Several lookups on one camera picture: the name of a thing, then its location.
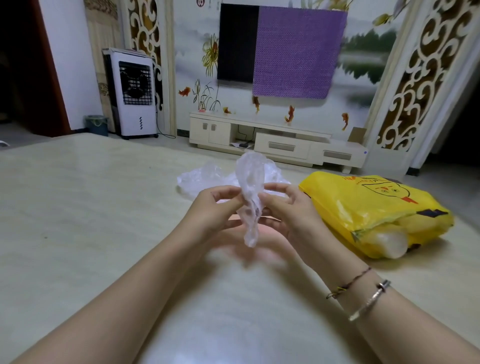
white tv cabinet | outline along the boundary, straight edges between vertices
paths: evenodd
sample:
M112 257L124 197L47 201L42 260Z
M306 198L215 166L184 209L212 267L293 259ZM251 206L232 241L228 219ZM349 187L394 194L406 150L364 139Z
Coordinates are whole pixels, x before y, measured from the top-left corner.
M236 139L239 125L256 128L253 149L278 162L306 167L334 163L343 166L342 172L348 174L352 167L363 166L368 153L361 144L334 140L331 134L298 130L287 125L268 125L235 114L207 111L190 113L190 143L203 149L242 154L250 149L230 145L239 141Z

person's left hand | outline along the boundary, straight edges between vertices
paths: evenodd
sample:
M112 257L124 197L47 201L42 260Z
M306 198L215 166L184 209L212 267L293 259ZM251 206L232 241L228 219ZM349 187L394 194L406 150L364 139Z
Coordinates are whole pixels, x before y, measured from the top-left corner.
M229 220L229 218L243 204L240 187L207 188L198 194L176 230L195 234L195 238L205 241L220 230L240 226L240 220Z

plastic bag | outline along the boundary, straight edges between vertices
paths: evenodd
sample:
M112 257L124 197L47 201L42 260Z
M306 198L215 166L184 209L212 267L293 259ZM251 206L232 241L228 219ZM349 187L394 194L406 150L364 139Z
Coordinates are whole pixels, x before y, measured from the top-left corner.
M222 169L213 162L208 162L203 167L177 177L180 192L191 200L194 200L205 188L227 184L240 187L247 205L241 207L237 213L247 227L244 240L249 247L254 247L258 241L258 219L263 209L258 193L264 190L264 183L267 182L290 183L282 177L282 171L272 160L253 151L243 154L237 160L235 173L228 176L225 176ZM265 192L285 196L273 191Z
M454 223L428 192L380 176L315 172L300 189L326 223L371 258L400 258Z

flat screen tv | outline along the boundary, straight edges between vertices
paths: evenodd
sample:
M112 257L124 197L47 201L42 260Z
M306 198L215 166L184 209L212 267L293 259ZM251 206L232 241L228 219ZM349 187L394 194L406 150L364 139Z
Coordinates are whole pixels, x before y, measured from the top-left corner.
M253 83L259 6L220 8L217 79Z

leg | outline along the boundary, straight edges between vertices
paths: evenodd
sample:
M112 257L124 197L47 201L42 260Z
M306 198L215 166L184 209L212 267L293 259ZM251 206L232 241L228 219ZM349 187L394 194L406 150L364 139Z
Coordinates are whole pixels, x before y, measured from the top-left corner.
M350 174L351 171L352 171L352 167L350 167L350 166L343 166L343 168L342 168L342 173L343 174Z

